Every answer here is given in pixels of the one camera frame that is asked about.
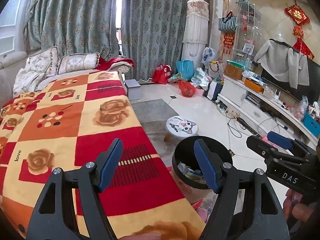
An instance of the blue tote bag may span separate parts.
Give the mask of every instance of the blue tote bag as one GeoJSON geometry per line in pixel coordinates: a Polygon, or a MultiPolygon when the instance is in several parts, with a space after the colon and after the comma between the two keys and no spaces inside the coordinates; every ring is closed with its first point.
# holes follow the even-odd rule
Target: blue tote bag
{"type": "Polygon", "coordinates": [[[176,62],[178,73],[181,72],[181,75],[184,79],[189,80],[195,74],[193,68],[193,61],[190,60],[182,60],[176,62]]]}

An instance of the photo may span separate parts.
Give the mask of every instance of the photo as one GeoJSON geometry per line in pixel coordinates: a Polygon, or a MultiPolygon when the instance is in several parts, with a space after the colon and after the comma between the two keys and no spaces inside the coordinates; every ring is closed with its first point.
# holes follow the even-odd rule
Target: photo
{"type": "Polygon", "coordinates": [[[246,52],[246,53],[249,53],[249,54],[252,54],[253,48],[254,48],[254,45],[253,45],[253,44],[245,43],[244,46],[243,46],[242,51],[243,51],[243,52],[246,52]]]}

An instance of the green floral curtain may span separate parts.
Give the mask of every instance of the green floral curtain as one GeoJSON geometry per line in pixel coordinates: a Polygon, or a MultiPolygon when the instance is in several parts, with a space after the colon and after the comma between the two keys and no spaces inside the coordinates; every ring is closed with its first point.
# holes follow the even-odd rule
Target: green floral curtain
{"type": "Polygon", "coordinates": [[[188,0],[122,0],[121,40],[135,67],[126,78],[147,80],[157,65],[176,71],[186,25],[188,0]]]}
{"type": "Polygon", "coordinates": [[[25,38],[30,50],[57,46],[60,56],[100,52],[119,55],[116,0],[29,0],[25,38]]]}

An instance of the metal bolt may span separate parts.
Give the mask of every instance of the metal bolt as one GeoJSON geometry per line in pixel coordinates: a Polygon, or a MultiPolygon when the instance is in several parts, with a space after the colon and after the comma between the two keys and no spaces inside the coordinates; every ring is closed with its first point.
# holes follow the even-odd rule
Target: metal bolt
{"type": "Polygon", "coordinates": [[[94,166],[94,162],[88,162],[85,164],[87,168],[92,168],[94,166]]]}
{"type": "Polygon", "coordinates": [[[232,165],[230,163],[223,163],[223,167],[226,169],[231,169],[232,165]]]}
{"type": "Polygon", "coordinates": [[[264,171],[263,171],[262,169],[257,169],[257,173],[258,173],[259,175],[262,175],[262,174],[264,173],[264,171]]]}
{"type": "Polygon", "coordinates": [[[60,168],[55,168],[55,169],[53,170],[53,174],[55,174],[55,175],[59,174],[60,172],[61,172],[61,169],[60,169],[60,168]]]}

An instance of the brown leather bag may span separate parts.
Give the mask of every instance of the brown leather bag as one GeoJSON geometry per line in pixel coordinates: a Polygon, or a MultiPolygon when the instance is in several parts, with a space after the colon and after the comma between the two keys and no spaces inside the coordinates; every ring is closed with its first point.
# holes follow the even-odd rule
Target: brown leather bag
{"type": "Polygon", "coordinates": [[[223,73],[235,80],[242,80],[242,68],[238,68],[231,64],[227,64],[223,73]]]}

